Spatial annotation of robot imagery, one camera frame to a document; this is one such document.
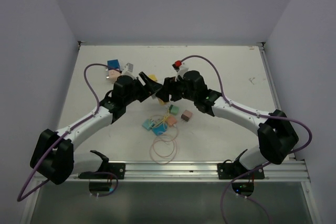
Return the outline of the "pink charger brown band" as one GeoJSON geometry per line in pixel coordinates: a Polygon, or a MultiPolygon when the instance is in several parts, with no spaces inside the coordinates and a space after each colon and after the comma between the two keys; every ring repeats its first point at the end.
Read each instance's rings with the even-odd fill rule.
{"type": "Polygon", "coordinates": [[[181,114],[181,119],[185,122],[188,122],[193,116],[193,113],[189,110],[185,110],[182,114],[181,114]]]}

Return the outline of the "light cyan USB charger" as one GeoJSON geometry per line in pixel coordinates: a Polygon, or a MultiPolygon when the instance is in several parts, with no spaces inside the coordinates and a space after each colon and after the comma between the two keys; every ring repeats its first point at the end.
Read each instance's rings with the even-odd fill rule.
{"type": "Polygon", "coordinates": [[[155,126],[155,121],[153,119],[146,119],[143,123],[142,123],[142,127],[144,129],[146,129],[147,131],[150,131],[153,129],[153,127],[155,126]]]}

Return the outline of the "salmon pink USB charger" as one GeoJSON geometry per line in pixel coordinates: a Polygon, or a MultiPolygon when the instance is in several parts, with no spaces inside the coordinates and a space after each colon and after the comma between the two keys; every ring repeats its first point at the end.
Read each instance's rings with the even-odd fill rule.
{"type": "Polygon", "coordinates": [[[169,127],[174,127],[177,124],[177,119],[174,116],[170,115],[167,117],[165,122],[169,127]]]}

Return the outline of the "yellow USB charger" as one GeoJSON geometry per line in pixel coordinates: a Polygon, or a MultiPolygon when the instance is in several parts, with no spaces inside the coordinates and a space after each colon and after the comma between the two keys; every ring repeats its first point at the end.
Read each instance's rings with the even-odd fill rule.
{"type": "Polygon", "coordinates": [[[158,102],[159,102],[160,105],[168,105],[169,104],[169,102],[164,102],[160,98],[158,98],[157,100],[158,100],[158,102]]]}

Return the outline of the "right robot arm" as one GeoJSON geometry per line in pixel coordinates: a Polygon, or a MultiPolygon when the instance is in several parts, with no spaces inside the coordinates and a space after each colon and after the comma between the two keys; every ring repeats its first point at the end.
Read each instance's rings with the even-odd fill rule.
{"type": "Polygon", "coordinates": [[[164,102],[192,101],[200,112],[227,119],[257,135],[258,145],[244,150],[226,169],[233,176],[246,178],[254,168],[267,162],[280,165],[298,142],[295,130],[282,111],[275,110],[266,118],[258,113],[248,114],[248,107],[240,111],[232,101],[225,101],[220,92],[208,88],[195,70],[182,77],[165,78],[156,96],[164,102]]]}

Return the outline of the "aluminium rail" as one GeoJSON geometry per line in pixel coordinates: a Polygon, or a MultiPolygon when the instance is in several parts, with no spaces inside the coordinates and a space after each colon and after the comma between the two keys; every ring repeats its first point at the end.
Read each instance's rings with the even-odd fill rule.
{"type": "MultiPolygon", "coordinates": [[[[217,180],[232,180],[218,178],[217,163],[219,162],[171,162],[167,165],[159,165],[153,162],[111,163],[125,163],[124,180],[130,182],[193,182],[199,180],[214,182],[217,180]]],[[[307,182],[309,180],[308,170],[303,161],[285,161],[280,165],[270,164],[257,170],[261,169],[264,170],[264,179],[241,180],[264,180],[266,182],[307,182]]]]}
{"type": "Polygon", "coordinates": [[[267,158],[271,158],[271,163],[281,164],[285,157],[290,154],[294,145],[297,144],[298,136],[291,123],[286,120],[286,114],[281,111],[274,81],[266,59],[265,44],[260,42],[257,46],[264,64],[272,99],[275,105],[275,110],[270,112],[269,115],[272,117],[280,117],[280,119],[267,119],[266,122],[262,124],[259,145],[261,147],[261,152],[266,154],[267,158]]]}

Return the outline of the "aluminium front rail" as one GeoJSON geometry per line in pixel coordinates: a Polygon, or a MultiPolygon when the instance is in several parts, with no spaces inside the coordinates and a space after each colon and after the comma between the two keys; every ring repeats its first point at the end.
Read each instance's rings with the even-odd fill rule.
{"type": "MultiPolygon", "coordinates": [[[[218,178],[217,163],[219,162],[171,162],[167,165],[159,165],[153,162],[111,163],[125,163],[124,180],[130,182],[193,182],[199,180],[214,182],[217,180],[232,180],[218,178]]],[[[261,169],[264,170],[264,179],[241,180],[264,180],[266,182],[307,182],[309,180],[308,170],[303,161],[285,161],[280,165],[270,164],[257,170],[261,169]]]]}

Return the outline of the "mint green USB charger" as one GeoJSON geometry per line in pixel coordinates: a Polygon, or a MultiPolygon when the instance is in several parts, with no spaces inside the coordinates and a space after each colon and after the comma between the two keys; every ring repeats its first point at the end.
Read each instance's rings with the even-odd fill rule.
{"type": "Polygon", "coordinates": [[[169,106],[169,113],[172,115],[177,115],[179,112],[179,107],[175,106],[175,105],[170,105],[169,106]]]}

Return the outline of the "yellow top plug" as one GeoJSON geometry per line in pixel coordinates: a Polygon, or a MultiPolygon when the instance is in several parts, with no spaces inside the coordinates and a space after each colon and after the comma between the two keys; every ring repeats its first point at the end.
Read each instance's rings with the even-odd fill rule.
{"type": "Polygon", "coordinates": [[[154,74],[150,74],[150,75],[148,75],[148,77],[149,77],[151,80],[157,82],[157,78],[156,78],[156,76],[155,76],[154,74]]]}

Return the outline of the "dark blue cube socket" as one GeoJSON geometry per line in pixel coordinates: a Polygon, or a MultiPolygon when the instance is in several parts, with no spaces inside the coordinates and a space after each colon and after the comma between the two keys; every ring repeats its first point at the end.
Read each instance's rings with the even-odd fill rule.
{"type": "Polygon", "coordinates": [[[117,69],[117,70],[121,69],[118,59],[108,60],[107,66],[109,69],[117,69]]]}

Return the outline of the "left black base bracket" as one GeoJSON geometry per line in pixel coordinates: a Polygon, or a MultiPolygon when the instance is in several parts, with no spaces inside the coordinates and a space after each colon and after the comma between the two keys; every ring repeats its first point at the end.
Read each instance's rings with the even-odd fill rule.
{"type": "Polygon", "coordinates": [[[83,172],[78,175],[79,179],[112,179],[114,174],[117,179],[124,179],[125,163],[104,163],[95,172],[83,172]]]}

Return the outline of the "black base bracket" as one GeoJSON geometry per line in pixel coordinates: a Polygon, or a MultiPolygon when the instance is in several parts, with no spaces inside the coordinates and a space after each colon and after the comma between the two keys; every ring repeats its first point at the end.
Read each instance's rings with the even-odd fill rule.
{"type": "MultiPolygon", "coordinates": [[[[227,159],[222,163],[217,163],[217,173],[219,179],[234,179],[244,173],[248,172],[248,170],[239,163],[239,161],[233,161],[227,159]]],[[[264,179],[265,174],[264,170],[257,170],[254,172],[250,172],[249,174],[241,177],[240,179],[264,179]]]]}
{"type": "Polygon", "coordinates": [[[114,174],[117,179],[124,179],[125,163],[104,163],[95,172],[83,172],[78,175],[79,179],[112,179],[114,174]]]}

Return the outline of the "bright blue plug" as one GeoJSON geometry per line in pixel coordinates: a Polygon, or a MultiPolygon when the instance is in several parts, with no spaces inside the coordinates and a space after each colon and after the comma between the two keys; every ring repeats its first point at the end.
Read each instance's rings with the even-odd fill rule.
{"type": "Polygon", "coordinates": [[[163,123],[157,127],[153,127],[152,132],[154,133],[155,136],[160,136],[164,134],[167,131],[167,129],[168,129],[168,126],[165,123],[163,123]]]}

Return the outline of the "aluminium right side rail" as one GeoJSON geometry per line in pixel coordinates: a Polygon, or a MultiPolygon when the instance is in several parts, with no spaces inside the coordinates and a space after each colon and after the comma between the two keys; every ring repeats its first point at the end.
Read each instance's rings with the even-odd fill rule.
{"type": "Polygon", "coordinates": [[[281,164],[285,157],[290,154],[294,145],[297,144],[298,136],[291,123],[286,120],[286,114],[281,111],[274,81],[266,59],[265,44],[260,42],[257,46],[264,64],[272,99],[275,105],[275,110],[270,112],[269,115],[272,117],[280,117],[280,119],[267,119],[266,122],[262,124],[259,145],[261,147],[261,152],[266,154],[267,158],[271,158],[271,163],[281,164]]]}

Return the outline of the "pink cube socket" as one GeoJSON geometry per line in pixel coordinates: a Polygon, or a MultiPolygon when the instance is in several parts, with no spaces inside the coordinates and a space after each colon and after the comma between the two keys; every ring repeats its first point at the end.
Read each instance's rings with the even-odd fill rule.
{"type": "Polygon", "coordinates": [[[120,76],[121,76],[121,72],[112,69],[112,70],[107,71],[106,79],[111,82],[115,82],[120,76]]]}

